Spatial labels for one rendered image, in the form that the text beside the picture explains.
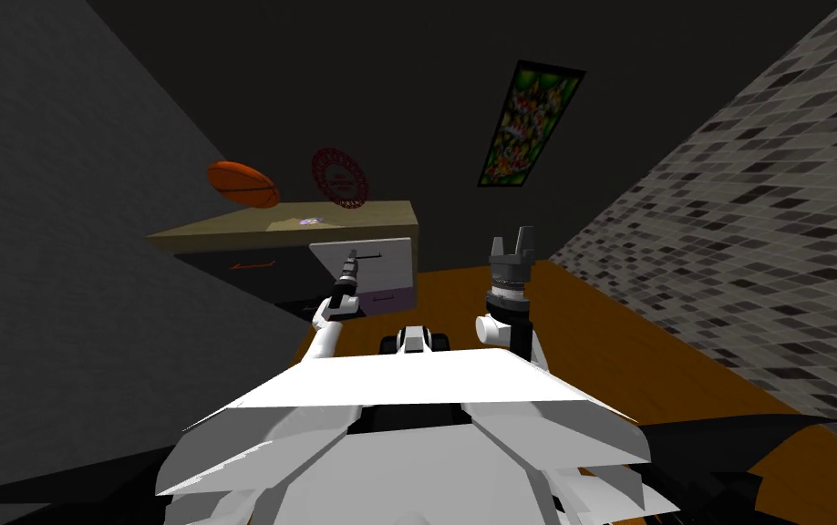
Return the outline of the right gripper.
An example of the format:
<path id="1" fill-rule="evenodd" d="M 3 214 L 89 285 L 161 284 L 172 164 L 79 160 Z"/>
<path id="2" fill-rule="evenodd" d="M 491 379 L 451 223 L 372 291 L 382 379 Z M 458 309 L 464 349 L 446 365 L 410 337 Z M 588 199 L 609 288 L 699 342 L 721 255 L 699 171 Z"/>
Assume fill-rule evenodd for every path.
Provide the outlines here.
<path id="1" fill-rule="evenodd" d="M 515 241 L 515 252 L 504 254 L 502 237 L 494 237 L 491 247 L 491 275 L 530 275 L 534 265 L 534 228 L 521 226 Z"/>

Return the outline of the pale grey drawer front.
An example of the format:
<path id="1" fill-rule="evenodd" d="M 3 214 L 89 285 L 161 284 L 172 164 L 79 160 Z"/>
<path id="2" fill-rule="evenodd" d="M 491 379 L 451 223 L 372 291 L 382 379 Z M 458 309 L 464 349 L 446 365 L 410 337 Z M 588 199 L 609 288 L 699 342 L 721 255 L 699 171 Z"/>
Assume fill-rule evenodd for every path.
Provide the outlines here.
<path id="1" fill-rule="evenodd" d="M 355 242 L 310 244 L 315 257 L 334 275 L 351 250 L 359 254 L 381 252 L 382 257 L 358 261 L 359 309 L 367 316 L 405 312 L 415 308 L 412 241 L 409 237 Z"/>

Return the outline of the red round plate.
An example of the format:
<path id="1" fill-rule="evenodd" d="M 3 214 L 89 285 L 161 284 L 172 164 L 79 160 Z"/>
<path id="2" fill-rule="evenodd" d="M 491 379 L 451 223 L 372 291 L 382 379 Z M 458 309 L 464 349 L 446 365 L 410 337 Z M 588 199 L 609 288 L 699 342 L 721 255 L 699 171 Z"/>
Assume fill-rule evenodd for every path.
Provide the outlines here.
<path id="1" fill-rule="evenodd" d="M 311 173 L 318 189 L 339 207 L 357 209 L 366 203 L 369 185 L 364 171 L 344 151 L 318 150 L 311 161 Z"/>

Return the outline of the tan top drawer cupboard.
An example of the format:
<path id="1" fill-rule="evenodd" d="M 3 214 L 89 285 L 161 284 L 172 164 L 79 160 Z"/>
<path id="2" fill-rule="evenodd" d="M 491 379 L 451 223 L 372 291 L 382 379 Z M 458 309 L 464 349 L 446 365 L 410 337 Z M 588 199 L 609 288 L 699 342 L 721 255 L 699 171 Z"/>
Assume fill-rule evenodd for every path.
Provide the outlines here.
<path id="1" fill-rule="evenodd" d="M 298 225 L 311 217 L 323 217 L 325 226 Z M 183 263 L 310 321 L 343 267 L 342 263 L 339 275 L 334 275 L 315 257 L 310 244 L 409 237 L 417 302 L 418 236 L 410 201 L 367 201 L 357 209 L 315 201 L 236 211 L 157 232 L 146 240 Z"/>

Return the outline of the orange basketball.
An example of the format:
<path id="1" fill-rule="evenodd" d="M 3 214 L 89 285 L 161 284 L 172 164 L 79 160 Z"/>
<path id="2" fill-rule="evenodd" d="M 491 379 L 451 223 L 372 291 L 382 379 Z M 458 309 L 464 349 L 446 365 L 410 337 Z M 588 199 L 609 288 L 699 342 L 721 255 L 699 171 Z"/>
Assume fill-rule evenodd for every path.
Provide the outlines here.
<path id="1" fill-rule="evenodd" d="M 218 161 L 206 170 L 208 182 L 225 199 L 242 207 L 269 209 L 281 200 L 274 182 L 245 164 Z"/>

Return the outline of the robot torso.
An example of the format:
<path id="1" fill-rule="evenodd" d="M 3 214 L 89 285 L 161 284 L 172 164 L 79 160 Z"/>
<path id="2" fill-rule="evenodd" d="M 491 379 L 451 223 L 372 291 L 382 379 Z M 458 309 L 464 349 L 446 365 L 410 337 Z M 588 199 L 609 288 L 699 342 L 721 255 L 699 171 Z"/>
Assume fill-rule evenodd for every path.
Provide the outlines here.
<path id="1" fill-rule="evenodd" d="M 497 348 L 300 363 L 185 430 L 163 525 L 605 525 L 675 504 L 621 412 Z"/>

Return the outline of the green framed wall picture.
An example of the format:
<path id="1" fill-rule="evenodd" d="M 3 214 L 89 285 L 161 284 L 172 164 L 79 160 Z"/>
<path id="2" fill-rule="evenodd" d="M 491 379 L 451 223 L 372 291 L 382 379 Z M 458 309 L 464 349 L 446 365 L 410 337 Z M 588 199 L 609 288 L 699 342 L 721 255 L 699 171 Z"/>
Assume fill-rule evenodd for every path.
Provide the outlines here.
<path id="1" fill-rule="evenodd" d="M 585 76 L 529 60 L 515 65 L 476 186 L 525 184 Z"/>

